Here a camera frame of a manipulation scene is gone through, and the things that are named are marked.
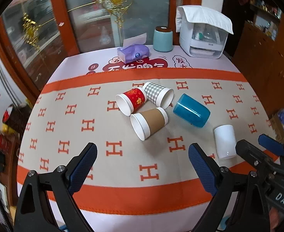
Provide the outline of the brown sleeve paper cup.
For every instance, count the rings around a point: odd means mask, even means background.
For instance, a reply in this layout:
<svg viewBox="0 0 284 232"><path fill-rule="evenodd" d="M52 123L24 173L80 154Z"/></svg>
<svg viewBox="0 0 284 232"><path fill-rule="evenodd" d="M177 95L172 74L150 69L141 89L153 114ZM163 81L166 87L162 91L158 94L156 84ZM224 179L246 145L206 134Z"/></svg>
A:
<svg viewBox="0 0 284 232"><path fill-rule="evenodd" d="M157 107L131 114L130 121L138 138L144 141L165 127L169 119L166 111L161 107Z"/></svg>

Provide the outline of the orange H-pattern table runner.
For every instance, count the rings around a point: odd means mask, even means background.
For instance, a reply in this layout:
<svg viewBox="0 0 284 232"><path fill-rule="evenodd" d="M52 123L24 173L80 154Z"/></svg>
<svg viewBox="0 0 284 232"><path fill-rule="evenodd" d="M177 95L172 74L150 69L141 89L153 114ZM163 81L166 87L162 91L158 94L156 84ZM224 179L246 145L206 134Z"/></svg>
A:
<svg viewBox="0 0 284 232"><path fill-rule="evenodd" d="M153 68L53 78L26 124L17 181L66 165L94 143L97 159L79 192L84 211L146 215L210 200L188 158L198 143L236 173L250 165L230 156L230 139L256 145L274 136L254 90L238 72Z"/></svg>

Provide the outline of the grey checkered paper cup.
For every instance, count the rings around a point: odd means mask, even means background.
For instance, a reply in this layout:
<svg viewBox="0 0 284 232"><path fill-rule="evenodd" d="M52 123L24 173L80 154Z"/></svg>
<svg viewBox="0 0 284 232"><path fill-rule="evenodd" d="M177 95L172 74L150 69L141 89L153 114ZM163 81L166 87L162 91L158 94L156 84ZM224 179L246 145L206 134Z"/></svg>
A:
<svg viewBox="0 0 284 232"><path fill-rule="evenodd" d="M174 98L173 89L152 82L146 82L142 89L150 102L163 109L167 109Z"/></svg>

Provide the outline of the white ceramic cup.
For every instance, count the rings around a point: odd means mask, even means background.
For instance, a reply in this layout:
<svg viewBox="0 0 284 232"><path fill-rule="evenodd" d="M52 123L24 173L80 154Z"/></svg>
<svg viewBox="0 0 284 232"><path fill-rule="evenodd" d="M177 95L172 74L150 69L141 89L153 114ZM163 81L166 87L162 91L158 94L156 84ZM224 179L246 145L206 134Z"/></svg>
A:
<svg viewBox="0 0 284 232"><path fill-rule="evenodd" d="M232 125L221 125L214 129L216 152L219 159L229 159L236 156L236 138Z"/></svg>

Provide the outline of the blue plastic cup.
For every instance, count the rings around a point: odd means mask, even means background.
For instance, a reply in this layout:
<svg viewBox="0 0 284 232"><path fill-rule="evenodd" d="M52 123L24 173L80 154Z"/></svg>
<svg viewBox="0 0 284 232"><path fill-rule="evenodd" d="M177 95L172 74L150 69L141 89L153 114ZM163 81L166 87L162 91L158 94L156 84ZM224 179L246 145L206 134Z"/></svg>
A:
<svg viewBox="0 0 284 232"><path fill-rule="evenodd" d="M177 101L173 113L198 128L204 127L211 114L207 107L185 93Z"/></svg>

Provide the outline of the white cloth on box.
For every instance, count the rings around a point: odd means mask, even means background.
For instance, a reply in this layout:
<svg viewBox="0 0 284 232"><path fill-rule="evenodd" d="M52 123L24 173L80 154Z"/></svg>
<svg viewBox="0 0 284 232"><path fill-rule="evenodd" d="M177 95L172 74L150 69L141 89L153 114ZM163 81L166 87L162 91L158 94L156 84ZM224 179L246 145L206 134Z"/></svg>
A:
<svg viewBox="0 0 284 232"><path fill-rule="evenodd" d="M176 32L181 30L183 16L189 23L208 24L234 34L232 22L227 16L200 5L183 5L176 8Z"/></svg>

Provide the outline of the orange glass cabinet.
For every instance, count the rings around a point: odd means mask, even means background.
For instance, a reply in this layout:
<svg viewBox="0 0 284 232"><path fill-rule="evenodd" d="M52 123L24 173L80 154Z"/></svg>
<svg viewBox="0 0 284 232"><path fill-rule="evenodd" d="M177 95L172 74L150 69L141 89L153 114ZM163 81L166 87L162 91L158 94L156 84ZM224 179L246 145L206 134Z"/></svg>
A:
<svg viewBox="0 0 284 232"><path fill-rule="evenodd" d="M121 30L115 16L100 4L67 11L94 0L11 0L0 14L0 63L30 102L66 58L94 50L119 47L123 40L147 33L152 44L157 26L174 28L179 5L200 5L202 0L134 0L124 15ZM23 13L38 24L37 51L23 40Z"/></svg>

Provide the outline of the purple tissue pack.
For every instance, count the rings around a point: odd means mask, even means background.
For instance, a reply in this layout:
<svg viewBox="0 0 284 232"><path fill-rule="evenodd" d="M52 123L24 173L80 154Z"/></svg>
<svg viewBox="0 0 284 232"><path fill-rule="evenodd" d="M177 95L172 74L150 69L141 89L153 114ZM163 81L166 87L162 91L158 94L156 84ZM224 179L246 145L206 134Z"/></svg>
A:
<svg viewBox="0 0 284 232"><path fill-rule="evenodd" d="M149 48L145 45L147 33L124 39L123 46L117 49L121 62L128 64L149 57Z"/></svg>

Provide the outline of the light blue canister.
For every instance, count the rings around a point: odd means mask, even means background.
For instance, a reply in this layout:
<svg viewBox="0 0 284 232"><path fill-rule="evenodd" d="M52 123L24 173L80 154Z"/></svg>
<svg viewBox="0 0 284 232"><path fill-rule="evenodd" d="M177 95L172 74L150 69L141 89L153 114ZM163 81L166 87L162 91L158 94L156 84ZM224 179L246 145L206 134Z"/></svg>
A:
<svg viewBox="0 0 284 232"><path fill-rule="evenodd" d="M154 30L153 48L158 52L170 52L173 49L173 31L167 26L157 26Z"/></svg>

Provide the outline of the white storage box appliance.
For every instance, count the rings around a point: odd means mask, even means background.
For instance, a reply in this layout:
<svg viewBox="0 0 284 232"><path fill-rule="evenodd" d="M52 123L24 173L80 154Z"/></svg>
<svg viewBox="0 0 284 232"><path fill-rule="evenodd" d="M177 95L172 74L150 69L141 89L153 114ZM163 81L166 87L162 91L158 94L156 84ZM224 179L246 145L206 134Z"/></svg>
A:
<svg viewBox="0 0 284 232"><path fill-rule="evenodd" d="M221 57L229 33L208 24L189 23L182 17L179 44L191 57L218 59Z"/></svg>

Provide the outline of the gold ornament decoration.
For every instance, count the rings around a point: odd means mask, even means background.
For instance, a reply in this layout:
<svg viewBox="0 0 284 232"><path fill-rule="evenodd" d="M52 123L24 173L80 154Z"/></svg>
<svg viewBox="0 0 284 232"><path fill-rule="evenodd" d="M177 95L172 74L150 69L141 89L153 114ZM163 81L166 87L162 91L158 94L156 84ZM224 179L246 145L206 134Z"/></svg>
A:
<svg viewBox="0 0 284 232"><path fill-rule="evenodd" d="M127 10L133 4L134 0L94 0L93 2L86 3L72 9L69 9L67 12L70 13L74 10L80 9L82 7L100 4L103 9L108 12L109 15L115 16L115 23L119 30L123 28L124 25L124 15L126 14ZM37 22L33 21L29 18L29 15L24 12L23 13L23 40L31 46L33 46L37 51L40 50L39 46L39 30L44 25L48 24L50 21L55 20L56 18L53 17L52 19L38 24Z"/></svg>

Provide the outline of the red paper cup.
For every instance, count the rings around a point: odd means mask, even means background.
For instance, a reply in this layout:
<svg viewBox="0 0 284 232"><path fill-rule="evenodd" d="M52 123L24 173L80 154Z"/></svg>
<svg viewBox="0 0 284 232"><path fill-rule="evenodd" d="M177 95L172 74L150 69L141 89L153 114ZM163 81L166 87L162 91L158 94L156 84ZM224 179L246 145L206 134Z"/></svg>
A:
<svg viewBox="0 0 284 232"><path fill-rule="evenodd" d="M119 110L130 116L147 101L145 90L141 87L133 88L129 91L116 95L116 103Z"/></svg>

